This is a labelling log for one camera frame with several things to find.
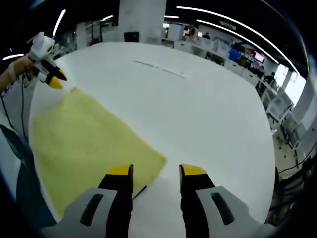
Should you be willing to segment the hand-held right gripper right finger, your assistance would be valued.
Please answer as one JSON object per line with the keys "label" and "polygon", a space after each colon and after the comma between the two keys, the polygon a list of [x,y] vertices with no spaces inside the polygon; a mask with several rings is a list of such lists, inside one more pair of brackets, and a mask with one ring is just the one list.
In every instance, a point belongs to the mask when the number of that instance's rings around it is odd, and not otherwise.
{"label": "hand-held right gripper right finger", "polygon": [[248,238],[250,216],[241,200],[215,186],[198,166],[181,164],[181,211],[188,238]]}

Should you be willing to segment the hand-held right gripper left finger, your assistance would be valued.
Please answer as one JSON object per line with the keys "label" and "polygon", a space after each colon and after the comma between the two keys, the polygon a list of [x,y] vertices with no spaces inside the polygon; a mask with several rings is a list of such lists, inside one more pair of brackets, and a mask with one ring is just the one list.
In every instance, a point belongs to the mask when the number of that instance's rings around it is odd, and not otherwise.
{"label": "hand-held right gripper left finger", "polygon": [[61,238],[127,238],[133,209],[133,165],[110,169],[97,188],[76,198],[60,221]]}

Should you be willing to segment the person's left hand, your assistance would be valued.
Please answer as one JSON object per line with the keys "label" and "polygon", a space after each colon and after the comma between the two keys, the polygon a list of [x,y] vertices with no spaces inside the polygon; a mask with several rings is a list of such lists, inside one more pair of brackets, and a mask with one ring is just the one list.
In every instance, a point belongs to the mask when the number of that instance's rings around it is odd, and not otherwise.
{"label": "person's left hand", "polygon": [[34,62],[27,56],[18,58],[14,63],[14,70],[17,76],[34,67]]}

